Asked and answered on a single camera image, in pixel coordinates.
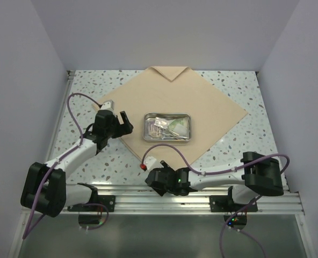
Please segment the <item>clear small plastic packet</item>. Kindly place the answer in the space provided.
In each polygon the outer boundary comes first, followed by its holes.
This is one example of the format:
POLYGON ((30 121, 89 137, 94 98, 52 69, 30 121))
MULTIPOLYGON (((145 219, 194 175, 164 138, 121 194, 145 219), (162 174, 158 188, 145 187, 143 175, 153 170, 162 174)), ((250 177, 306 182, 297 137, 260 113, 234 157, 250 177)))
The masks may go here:
POLYGON ((166 120, 166 119, 156 117, 155 120, 154 120, 154 125, 157 126, 157 127, 159 127, 159 128, 166 129, 166 128, 168 128, 168 126, 170 125, 170 123, 169 123, 169 121, 166 120))

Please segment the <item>stainless steel tray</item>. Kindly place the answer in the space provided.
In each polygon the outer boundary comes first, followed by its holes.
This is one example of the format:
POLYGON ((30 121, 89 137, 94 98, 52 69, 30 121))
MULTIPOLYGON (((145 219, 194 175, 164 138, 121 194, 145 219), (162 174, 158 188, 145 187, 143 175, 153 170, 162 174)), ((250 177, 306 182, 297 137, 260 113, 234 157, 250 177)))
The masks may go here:
POLYGON ((188 113, 150 112, 143 118, 143 138, 153 142, 188 142, 192 137, 188 113))

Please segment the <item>beige cloth wrap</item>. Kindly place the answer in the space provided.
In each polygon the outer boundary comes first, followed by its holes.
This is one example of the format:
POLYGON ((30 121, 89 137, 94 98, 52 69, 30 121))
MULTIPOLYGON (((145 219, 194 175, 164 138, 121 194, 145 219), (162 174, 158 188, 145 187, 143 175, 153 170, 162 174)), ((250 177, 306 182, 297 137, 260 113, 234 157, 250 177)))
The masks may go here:
POLYGON ((244 108, 188 67, 150 67, 124 85, 101 97, 98 102, 114 101, 115 112, 125 111, 134 126, 121 141, 138 158, 153 142, 143 139, 146 113, 187 113, 192 119, 192 137, 187 143, 175 142, 194 163, 247 115, 244 108))

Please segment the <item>purple printed packet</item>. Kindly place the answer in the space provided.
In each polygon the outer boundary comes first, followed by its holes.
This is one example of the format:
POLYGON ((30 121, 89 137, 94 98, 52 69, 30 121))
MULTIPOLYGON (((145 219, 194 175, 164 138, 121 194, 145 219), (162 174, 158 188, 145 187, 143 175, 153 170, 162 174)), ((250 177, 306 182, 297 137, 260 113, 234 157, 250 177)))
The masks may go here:
POLYGON ((154 123, 148 124, 148 135, 154 139, 161 139, 163 137, 163 129, 156 126, 154 123))

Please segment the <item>serrated steel forceps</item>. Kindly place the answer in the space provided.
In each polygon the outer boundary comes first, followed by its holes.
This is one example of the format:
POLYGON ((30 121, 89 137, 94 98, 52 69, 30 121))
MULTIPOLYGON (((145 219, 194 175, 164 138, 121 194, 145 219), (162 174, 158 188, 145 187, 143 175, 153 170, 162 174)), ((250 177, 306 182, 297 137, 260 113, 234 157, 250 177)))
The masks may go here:
POLYGON ((163 130, 162 131, 162 139, 166 140, 189 140, 189 137, 181 136, 175 132, 169 131, 169 130, 163 130))

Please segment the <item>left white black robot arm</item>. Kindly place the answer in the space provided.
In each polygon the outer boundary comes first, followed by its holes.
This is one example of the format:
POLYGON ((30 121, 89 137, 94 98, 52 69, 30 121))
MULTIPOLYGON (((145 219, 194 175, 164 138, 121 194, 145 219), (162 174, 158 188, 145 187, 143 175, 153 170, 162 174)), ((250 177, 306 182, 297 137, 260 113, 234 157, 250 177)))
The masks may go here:
POLYGON ((119 119, 110 110, 99 110, 81 138, 60 157, 33 163, 27 173, 20 203, 23 207, 56 217, 69 206, 93 211, 99 204, 97 189, 89 184, 67 185, 67 178, 107 146, 110 138, 131 134, 133 125, 125 111, 119 119))

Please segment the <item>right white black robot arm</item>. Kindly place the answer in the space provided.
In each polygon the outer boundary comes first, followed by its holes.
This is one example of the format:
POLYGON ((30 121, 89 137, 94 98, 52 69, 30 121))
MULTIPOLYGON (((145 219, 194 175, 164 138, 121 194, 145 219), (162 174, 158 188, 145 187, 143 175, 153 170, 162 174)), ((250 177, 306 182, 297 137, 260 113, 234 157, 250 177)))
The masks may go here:
POLYGON ((229 186, 226 204, 238 211, 258 196, 284 194, 279 161, 273 155, 245 152, 232 164, 209 167, 200 171, 191 167, 174 170, 165 161, 152 156, 144 158, 141 168, 148 171, 147 186, 160 196, 166 193, 187 196, 192 192, 229 186))

